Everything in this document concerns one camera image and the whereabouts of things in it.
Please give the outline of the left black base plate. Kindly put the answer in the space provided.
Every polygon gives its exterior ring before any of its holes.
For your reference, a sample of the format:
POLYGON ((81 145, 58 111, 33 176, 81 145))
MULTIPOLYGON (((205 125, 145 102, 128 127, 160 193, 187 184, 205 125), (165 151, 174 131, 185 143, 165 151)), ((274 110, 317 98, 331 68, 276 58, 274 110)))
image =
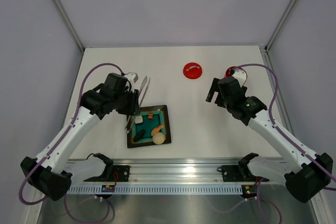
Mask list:
POLYGON ((128 182, 130 176, 130 166, 128 165, 112 165, 107 166, 103 173, 99 176, 90 177, 85 182, 128 182))

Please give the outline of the right aluminium frame post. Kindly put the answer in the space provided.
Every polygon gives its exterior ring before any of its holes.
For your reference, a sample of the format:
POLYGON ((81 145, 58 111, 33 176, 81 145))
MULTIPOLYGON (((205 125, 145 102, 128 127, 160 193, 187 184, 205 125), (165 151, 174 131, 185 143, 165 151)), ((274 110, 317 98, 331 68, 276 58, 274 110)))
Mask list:
POLYGON ((266 45, 264 46, 265 52, 268 54, 275 44, 280 32, 282 31, 287 19, 290 17, 293 12, 298 0, 289 0, 283 14, 280 17, 279 22, 276 24, 275 29, 273 30, 270 38, 268 39, 266 45))

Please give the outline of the round white bun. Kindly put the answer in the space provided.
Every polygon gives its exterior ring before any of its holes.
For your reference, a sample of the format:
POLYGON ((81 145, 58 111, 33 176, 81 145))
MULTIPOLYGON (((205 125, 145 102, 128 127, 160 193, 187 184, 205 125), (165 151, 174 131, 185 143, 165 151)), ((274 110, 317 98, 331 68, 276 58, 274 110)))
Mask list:
POLYGON ((161 145, 165 142, 165 135, 161 132, 155 133, 152 137, 152 141, 156 145, 161 145))

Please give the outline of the left small circuit board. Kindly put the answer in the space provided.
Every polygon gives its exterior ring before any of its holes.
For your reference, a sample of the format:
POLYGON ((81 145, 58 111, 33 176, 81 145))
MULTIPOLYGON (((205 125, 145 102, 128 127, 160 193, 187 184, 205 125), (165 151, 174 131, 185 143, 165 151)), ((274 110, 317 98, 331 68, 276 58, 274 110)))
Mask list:
POLYGON ((102 193, 114 193, 115 192, 115 186, 102 185, 101 192, 102 193))

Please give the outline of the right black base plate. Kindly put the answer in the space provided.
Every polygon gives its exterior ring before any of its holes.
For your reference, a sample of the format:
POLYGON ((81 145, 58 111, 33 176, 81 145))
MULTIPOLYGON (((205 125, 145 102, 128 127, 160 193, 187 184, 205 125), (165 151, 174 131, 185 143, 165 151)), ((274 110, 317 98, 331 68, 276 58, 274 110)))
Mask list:
POLYGON ((217 168, 221 173, 223 182, 257 182, 261 177, 254 176, 247 166, 222 165, 217 168))

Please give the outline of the left aluminium frame post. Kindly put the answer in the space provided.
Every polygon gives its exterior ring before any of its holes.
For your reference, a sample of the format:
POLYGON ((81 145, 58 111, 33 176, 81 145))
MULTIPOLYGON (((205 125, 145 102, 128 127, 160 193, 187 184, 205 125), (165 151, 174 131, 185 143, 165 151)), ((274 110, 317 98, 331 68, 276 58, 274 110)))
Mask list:
POLYGON ((80 53, 83 55, 85 52, 85 46, 83 45, 72 21, 70 20, 64 5, 62 4, 61 0, 51 0, 54 4, 60 18, 62 19, 64 25, 66 26, 68 32, 70 33, 74 43, 76 44, 77 48, 79 49, 80 53))

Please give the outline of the small circuit board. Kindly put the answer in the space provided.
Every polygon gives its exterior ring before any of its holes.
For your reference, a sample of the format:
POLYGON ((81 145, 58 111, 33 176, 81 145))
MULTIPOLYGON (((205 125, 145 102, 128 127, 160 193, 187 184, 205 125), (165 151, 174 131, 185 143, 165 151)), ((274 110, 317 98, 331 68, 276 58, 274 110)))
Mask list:
POLYGON ((257 185, 244 185, 242 186, 243 195, 247 195, 248 197, 250 197, 250 195, 256 195, 257 188, 257 185))
POLYGON ((102 193, 114 193, 115 192, 115 186, 102 185, 101 192, 102 193))

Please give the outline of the aluminium mounting rail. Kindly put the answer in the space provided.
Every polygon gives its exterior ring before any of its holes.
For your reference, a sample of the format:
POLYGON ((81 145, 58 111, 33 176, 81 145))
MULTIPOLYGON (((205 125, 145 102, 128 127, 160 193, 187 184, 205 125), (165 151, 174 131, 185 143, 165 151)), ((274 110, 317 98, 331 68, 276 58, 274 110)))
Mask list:
POLYGON ((128 165, 130 176, 128 182, 114 183, 167 183, 182 184, 192 182, 221 183, 223 178, 217 168, 222 165, 247 166, 256 177, 264 177, 278 184, 285 184, 292 176, 305 174, 314 170, 315 164, 301 157, 298 164, 292 165, 282 159, 269 159, 253 153, 240 160, 230 159, 139 159, 103 162, 98 157, 66 164, 65 171, 72 174, 73 184, 79 183, 113 183, 85 182, 90 177, 99 176, 107 166, 128 165))

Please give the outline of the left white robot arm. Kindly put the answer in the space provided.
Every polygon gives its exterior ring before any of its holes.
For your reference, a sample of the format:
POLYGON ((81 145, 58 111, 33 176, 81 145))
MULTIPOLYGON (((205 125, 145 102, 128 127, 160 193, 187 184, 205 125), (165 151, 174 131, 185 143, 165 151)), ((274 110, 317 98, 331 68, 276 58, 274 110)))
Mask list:
POLYGON ((80 101, 71 121, 36 157, 22 160, 20 167, 25 175, 24 183, 57 201, 72 184, 115 179, 113 160, 100 153, 72 165, 66 163, 104 116, 112 111, 127 116, 138 113, 139 91, 134 88, 137 80, 137 73, 110 73, 104 83, 80 92, 80 101))

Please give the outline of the red cylindrical container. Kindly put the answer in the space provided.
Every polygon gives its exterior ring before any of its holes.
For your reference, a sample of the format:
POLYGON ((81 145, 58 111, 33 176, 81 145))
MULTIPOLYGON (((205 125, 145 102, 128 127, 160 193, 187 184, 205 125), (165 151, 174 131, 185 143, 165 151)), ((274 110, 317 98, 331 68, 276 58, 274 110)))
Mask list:
POLYGON ((230 71, 233 70, 233 69, 237 69, 238 67, 235 67, 235 66, 232 66, 232 67, 229 67, 226 72, 225 72, 225 77, 232 77, 231 74, 230 74, 230 71))

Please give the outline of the white sushi roll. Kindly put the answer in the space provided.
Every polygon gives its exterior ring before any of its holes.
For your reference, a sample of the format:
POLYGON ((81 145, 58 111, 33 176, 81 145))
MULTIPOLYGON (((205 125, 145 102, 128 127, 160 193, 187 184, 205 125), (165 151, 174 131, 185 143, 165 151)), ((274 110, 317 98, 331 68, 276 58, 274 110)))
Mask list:
POLYGON ((141 116, 141 115, 136 116, 135 119, 134 119, 134 123, 135 124, 142 124, 143 123, 143 116, 141 116))

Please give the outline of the red round lid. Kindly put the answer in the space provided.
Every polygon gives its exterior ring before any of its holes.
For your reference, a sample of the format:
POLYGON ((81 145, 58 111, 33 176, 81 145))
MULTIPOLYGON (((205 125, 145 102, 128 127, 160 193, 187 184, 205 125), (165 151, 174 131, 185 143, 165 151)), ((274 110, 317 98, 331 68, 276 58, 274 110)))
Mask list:
POLYGON ((198 79, 202 73, 201 65, 196 62, 189 62, 183 68, 183 75, 188 79, 198 79))

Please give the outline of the long metal tongs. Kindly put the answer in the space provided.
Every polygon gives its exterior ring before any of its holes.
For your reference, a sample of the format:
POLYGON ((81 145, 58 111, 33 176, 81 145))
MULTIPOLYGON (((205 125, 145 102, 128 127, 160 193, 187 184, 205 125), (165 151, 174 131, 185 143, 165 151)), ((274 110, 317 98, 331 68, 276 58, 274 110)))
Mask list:
MULTIPOLYGON (((141 107, 143 101, 144 101, 144 98, 146 96, 146 93, 149 89, 149 85, 150 85, 150 81, 151 81, 151 78, 148 78, 147 76, 144 77, 144 79, 142 80, 141 82, 141 85, 140 85, 140 89, 139 89, 139 96, 140 96, 140 101, 139 101, 139 108, 141 107)), ((127 123, 126 123, 126 126, 124 128, 124 131, 128 134, 131 129, 132 129, 132 126, 135 122, 135 118, 140 114, 140 109, 138 109, 135 113, 135 115, 132 115, 132 116, 128 116, 127 118, 127 123)))

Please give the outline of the right small circuit board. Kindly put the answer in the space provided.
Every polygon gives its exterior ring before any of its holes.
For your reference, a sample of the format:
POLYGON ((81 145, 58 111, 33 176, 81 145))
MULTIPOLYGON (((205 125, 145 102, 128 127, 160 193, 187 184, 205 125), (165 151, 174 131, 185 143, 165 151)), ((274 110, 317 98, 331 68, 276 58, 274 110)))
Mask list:
POLYGON ((247 195, 248 197, 250 197, 250 195, 256 195, 257 188, 257 185, 244 185, 242 186, 243 195, 247 195))

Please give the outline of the square dark teal plate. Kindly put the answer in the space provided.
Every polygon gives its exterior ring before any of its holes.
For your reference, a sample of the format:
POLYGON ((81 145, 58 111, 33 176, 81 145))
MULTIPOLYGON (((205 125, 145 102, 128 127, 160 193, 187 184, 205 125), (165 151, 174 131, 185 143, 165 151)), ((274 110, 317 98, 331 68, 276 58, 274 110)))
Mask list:
POLYGON ((154 105, 154 106, 145 106, 140 108, 140 114, 143 116, 142 124, 133 124, 131 131, 127 134, 127 148, 138 148, 138 147, 148 147, 156 145, 152 141, 152 130, 163 124, 164 128, 160 130, 161 133, 165 135, 165 142, 163 144, 171 144, 171 128, 168 107, 166 104, 154 105), (149 120, 149 113, 153 114, 153 119, 149 120), (138 142, 134 142, 133 138, 140 130, 146 130, 146 133, 143 139, 138 142))

